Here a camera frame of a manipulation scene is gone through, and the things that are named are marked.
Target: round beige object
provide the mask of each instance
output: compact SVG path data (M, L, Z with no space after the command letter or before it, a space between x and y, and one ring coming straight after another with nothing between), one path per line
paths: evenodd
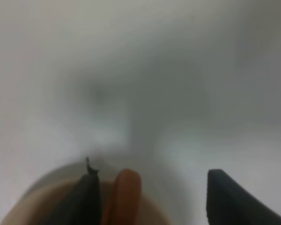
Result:
M2 222L2 225L38 225L65 195L75 185L75 180L62 181L43 187L12 208ZM112 182L101 182L101 199L103 206L111 194ZM136 225L169 225L166 217L146 197L142 197Z

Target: black pointed tip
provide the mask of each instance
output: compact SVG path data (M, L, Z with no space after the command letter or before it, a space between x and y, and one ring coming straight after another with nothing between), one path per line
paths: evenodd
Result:
M98 174L99 170L95 170L90 166L89 158L86 157L86 169L89 174Z

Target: orange object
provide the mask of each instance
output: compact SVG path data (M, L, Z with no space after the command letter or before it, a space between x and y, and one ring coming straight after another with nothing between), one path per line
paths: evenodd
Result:
M141 177L132 170L122 170L103 210L102 225L134 225L141 199Z

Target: black rubber piece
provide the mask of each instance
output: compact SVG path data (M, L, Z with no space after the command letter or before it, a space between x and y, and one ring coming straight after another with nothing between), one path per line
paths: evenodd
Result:
M40 225L100 225L101 199L98 171L89 166L70 193Z
M259 202L223 170L210 170L207 184L210 225L281 225L281 217Z

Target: white wall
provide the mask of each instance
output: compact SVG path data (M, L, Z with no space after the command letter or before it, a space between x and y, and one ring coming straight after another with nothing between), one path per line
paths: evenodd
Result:
M0 0L0 221L96 152L177 224L210 168L281 215L281 0Z

